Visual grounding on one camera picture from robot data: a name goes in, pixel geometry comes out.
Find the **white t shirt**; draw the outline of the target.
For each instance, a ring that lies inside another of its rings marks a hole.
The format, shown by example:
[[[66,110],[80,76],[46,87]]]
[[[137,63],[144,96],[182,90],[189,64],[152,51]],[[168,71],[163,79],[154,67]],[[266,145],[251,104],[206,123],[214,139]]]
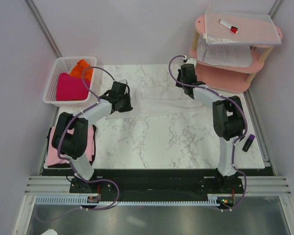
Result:
[[[182,88],[174,86],[134,88],[130,91],[130,98],[131,106],[133,107],[132,111],[124,113],[114,112],[106,118],[159,117],[207,109],[200,101],[191,99],[184,94]]]

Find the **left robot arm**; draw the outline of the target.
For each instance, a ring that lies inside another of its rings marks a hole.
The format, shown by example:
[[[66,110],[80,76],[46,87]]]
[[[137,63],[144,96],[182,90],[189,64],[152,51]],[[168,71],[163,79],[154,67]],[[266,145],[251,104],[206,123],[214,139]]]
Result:
[[[59,115],[51,145],[57,149],[58,158],[67,160],[76,177],[82,179],[80,185],[86,192],[94,192],[98,187],[97,179],[92,177],[95,171],[86,156],[89,127],[114,112],[132,110],[130,87],[126,80],[121,80],[114,81],[111,89],[85,110]]]

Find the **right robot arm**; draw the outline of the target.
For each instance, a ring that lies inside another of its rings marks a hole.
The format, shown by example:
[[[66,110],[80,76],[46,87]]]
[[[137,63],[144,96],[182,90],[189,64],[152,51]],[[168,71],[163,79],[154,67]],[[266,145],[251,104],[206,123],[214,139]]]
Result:
[[[178,69],[177,83],[184,93],[212,109],[213,128],[220,140],[220,157],[217,170],[220,177],[214,182],[219,192],[232,188],[229,177],[237,172],[234,159],[239,139],[245,135],[247,120],[238,96],[225,97],[197,81],[195,66],[183,64]]]

